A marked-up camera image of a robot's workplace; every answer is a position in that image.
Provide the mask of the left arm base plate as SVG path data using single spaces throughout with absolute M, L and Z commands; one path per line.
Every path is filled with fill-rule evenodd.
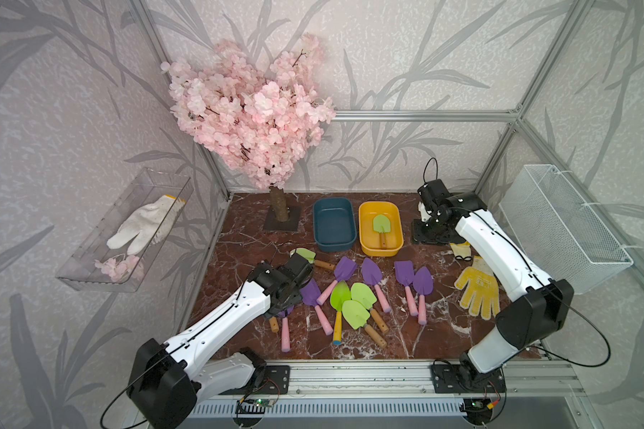
M 286 394 L 291 381 L 291 367 L 288 365 L 267 365 L 256 370 L 247 384 L 241 388 L 225 391 L 223 395 Z

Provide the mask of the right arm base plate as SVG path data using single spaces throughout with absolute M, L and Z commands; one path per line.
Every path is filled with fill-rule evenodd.
M 436 360 L 429 368 L 435 393 L 507 393 L 506 379 L 502 368 L 481 374 L 469 366 Z

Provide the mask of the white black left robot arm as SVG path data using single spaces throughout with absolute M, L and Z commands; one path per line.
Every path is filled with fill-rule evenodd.
M 150 339 L 136 352 L 125 393 L 153 428 L 177 428 L 197 403 L 226 391 L 254 391 L 266 362 L 250 349 L 212 357 L 252 320 L 271 318 L 302 302 L 312 264 L 293 254 L 274 268 L 261 262 L 244 284 L 195 325 L 165 342 Z

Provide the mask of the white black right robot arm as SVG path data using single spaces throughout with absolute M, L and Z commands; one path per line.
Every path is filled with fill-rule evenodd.
M 536 266 L 500 228 L 485 203 L 473 192 L 454 194 L 435 179 L 418 188 L 420 221 L 427 244 L 467 241 L 493 271 L 511 303 L 496 316 L 496 327 L 464 352 L 456 379 L 477 391 L 497 378 L 508 360 L 565 324 L 574 289 Z

